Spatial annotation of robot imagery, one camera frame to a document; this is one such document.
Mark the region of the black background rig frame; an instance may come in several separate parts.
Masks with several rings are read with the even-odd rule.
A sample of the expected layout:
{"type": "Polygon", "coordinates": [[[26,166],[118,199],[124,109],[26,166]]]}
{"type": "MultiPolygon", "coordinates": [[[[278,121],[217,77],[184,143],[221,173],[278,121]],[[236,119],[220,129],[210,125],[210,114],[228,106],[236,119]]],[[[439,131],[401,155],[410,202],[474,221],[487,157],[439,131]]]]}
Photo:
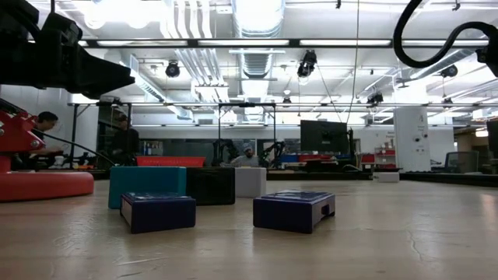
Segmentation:
{"type": "MultiPolygon", "coordinates": [[[[75,146],[86,150],[87,152],[93,153],[95,156],[98,156],[105,161],[109,162],[110,165],[116,166],[111,159],[106,157],[104,154],[96,152],[92,149],[89,149],[83,145],[75,143],[75,130],[77,125],[77,115],[78,115],[78,107],[85,105],[87,107],[116,107],[118,105],[125,105],[128,107],[128,115],[131,116],[133,107],[140,107],[143,105],[144,107],[150,105],[151,107],[182,107],[182,106],[190,106],[190,107],[214,107],[218,111],[218,123],[216,127],[218,128],[218,139],[221,139],[221,110],[224,107],[241,107],[241,108],[249,108],[249,107],[271,107],[273,109],[273,142],[277,142],[276,136],[276,103],[249,103],[249,102],[239,102],[239,103],[105,103],[105,102],[96,102],[96,103],[67,103],[68,106],[74,107],[73,110],[73,125],[72,125],[72,140],[68,143],[71,145],[71,149],[73,150],[75,146]]],[[[70,153],[70,158],[73,159],[73,151],[70,153]]]]}

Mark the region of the black aluminium table frame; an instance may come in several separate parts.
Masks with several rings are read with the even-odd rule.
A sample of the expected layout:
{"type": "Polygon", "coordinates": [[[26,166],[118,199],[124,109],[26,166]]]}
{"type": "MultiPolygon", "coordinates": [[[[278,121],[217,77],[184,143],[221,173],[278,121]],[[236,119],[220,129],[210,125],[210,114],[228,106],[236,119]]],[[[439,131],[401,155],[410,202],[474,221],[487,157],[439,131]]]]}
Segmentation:
{"type": "MultiPolygon", "coordinates": [[[[110,170],[90,172],[96,180],[110,180],[110,170]]],[[[371,180],[371,173],[269,173],[267,180],[371,180]]],[[[472,175],[457,173],[401,173],[401,180],[423,181],[442,184],[461,184],[479,187],[498,187],[498,175],[472,175]]]]}

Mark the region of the black monitor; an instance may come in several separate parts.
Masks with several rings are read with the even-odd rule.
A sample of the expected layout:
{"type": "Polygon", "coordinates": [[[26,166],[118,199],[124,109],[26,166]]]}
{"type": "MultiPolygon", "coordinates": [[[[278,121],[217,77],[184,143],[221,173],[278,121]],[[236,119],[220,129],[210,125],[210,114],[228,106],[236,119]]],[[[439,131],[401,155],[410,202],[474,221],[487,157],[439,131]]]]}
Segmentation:
{"type": "Polygon", "coordinates": [[[347,124],[302,120],[300,122],[300,150],[348,154],[349,136],[347,124]]]}

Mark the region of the red plastic mesh basket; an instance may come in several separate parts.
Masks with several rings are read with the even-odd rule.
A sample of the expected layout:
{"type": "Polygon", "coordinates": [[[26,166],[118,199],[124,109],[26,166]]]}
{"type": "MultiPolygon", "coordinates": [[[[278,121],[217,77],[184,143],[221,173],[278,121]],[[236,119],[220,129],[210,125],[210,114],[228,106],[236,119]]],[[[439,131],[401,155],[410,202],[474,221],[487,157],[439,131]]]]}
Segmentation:
{"type": "Polygon", "coordinates": [[[203,167],[205,157],[197,156],[137,156],[138,166],[203,167]]]}

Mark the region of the red storage shelf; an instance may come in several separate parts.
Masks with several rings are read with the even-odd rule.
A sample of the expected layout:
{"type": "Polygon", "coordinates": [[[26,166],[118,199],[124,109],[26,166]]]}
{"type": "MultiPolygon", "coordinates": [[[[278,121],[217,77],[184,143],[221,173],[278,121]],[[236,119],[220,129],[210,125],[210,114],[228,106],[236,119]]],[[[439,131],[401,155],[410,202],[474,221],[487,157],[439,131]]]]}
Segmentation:
{"type": "Polygon", "coordinates": [[[359,159],[359,166],[362,169],[395,169],[396,155],[395,149],[375,148],[373,152],[364,153],[359,159]]]}

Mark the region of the dark blue plastic box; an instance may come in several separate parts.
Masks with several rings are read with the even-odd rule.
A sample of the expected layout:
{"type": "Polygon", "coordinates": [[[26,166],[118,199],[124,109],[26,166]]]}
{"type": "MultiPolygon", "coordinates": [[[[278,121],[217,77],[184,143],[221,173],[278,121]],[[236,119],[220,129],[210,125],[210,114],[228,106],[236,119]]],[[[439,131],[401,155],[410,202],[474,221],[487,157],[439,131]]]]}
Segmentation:
{"type": "Polygon", "coordinates": [[[323,191],[284,190],[253,199],[253,225],[309,233],[335,215],[335,195],[323,191]]]}
{"type": "Polygon", "coordinates": [[[121,196],[120,215],[132,234],[191,228],[196,223],[196,200],[171,193],[128,192],[121,196]]]}

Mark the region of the teal plastic box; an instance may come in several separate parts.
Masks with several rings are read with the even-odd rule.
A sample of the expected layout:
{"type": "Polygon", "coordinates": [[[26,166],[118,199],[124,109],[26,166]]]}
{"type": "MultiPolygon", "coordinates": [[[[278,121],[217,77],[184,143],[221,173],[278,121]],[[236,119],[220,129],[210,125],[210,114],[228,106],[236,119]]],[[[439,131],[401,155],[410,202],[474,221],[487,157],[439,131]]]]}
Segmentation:
{"type": "Polygon", "coordinates": [[[110,169],[108,208],[121,207],[128,192],[167,192],[186,195],[187,169],[170,166],[115,166],[110,169]]]}

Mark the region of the red desk lamp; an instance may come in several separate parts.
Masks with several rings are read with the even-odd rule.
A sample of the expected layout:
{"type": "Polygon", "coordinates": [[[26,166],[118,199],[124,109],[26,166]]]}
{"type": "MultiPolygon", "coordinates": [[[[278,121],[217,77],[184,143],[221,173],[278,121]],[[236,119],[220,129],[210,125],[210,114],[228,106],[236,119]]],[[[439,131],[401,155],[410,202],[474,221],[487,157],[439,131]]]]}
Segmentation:
{"type": "Polygon", "coordinates": [[[87,172],[13,171],[12,157],[44,147],[31,130],[38,115],[0,99],[0,202],[68,198],[93,193],[87,172]]]}

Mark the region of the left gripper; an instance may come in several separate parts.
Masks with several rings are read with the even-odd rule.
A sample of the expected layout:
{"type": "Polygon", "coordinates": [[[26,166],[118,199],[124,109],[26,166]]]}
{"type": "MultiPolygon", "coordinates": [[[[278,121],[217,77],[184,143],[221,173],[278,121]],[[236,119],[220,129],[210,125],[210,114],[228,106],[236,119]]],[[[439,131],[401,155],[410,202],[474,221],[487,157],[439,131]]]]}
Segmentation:
{"type": "Polygon", "coordinates": [[[135,83],[131,69],[100,58],[80,61],[82,31],[50,12],[42,27],[27,0],[0,0],[0,84],[66,88],[99,99],[135,83]]]}

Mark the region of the person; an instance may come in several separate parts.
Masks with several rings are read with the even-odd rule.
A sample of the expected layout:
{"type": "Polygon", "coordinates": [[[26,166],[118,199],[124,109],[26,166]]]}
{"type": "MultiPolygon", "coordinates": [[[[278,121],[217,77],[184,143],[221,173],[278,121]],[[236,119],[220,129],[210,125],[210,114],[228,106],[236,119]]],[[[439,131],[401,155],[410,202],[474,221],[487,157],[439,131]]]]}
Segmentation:
{"type": "MultiPolygon", "coordinates": [[[[51,130],[58,122],[58,116],[50,111],[44,111],[38,114],[37,122],[31,131],[43,142],[44,132],[51,130]]],[[[47,147],[29,152],[16,153],[12,157],[12,170],[35,170],[39,156],[56,156],[61,155],[61,147],[47,147]]]]}
{"type": "Polygon", "coordinates": [[[247,143],[243,147],[243,155],[233,159],[230,164],[235,167],[259,167],[258,156],[254,153],[252,145],[247,143]]]}
{"type": "Polygon", "coordinates": [[[124,114],[117,119],[117,124],[118,130],[114,133],[110,146],[111,155],[122,166],[136,166],[139,133],[128,123],[128,117],[124,114]]]}

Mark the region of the silver ventilation duct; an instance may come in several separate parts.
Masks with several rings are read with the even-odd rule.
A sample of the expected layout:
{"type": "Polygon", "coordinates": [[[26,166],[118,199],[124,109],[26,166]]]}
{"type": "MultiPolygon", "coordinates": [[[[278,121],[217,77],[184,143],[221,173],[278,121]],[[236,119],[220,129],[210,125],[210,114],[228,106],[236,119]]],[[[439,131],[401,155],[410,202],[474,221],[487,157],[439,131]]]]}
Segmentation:
{"type": "MultiPolygon", "coordinates": [[[[285,0],[231,0],[233,26],[239,38],[280,36],[285,0]]],[[[240,56],[243,73],[249,79],[264,79],[271,71],[273,54],[246,53],[240,56]]]]}

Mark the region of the black plastic box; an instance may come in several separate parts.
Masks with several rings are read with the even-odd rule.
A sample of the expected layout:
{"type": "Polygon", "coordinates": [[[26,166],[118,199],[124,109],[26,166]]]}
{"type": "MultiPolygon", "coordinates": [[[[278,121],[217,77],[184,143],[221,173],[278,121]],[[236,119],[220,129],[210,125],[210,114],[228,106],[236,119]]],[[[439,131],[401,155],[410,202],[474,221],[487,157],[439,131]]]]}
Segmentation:
{"type": "Polygon", "coordinates": [[[186,195],[202,205],[233,205],[235,169],[233,167],[188,167],[186,195]]]}

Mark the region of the white cube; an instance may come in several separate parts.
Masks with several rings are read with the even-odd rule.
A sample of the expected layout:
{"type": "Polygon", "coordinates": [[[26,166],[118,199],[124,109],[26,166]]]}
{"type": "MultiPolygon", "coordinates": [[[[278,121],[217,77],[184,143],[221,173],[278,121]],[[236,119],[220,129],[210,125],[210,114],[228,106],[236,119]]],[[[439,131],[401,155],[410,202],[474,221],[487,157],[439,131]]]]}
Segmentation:
{"type": "Polygon", "coordinates": [[[375,172],[373,180],[379,183],[398,183],[400,181],[399,172],[375,172]]]}

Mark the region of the white digital clock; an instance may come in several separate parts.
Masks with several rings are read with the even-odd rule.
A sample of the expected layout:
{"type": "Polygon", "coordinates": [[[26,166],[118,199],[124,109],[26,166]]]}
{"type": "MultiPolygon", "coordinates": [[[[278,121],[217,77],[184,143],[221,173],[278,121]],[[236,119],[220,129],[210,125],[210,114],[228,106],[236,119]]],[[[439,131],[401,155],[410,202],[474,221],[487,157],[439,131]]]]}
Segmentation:
{"type": "Polygon", "coordinates": [[[266,194],[267,170],[261,167],[235,169],[235,194],[237,198],[257,198],[266,194]]]}

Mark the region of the black overhead beam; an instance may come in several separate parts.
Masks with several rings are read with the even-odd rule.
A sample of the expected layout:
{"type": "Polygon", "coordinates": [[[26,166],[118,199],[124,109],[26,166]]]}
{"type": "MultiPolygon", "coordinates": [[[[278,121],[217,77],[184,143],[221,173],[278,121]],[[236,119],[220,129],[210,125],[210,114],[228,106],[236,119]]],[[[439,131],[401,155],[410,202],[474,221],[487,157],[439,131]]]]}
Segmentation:
{"type": "Polygon", "coordinates": [[[389,39],[83,39],[85,48],[391,48],[389,39]]]}

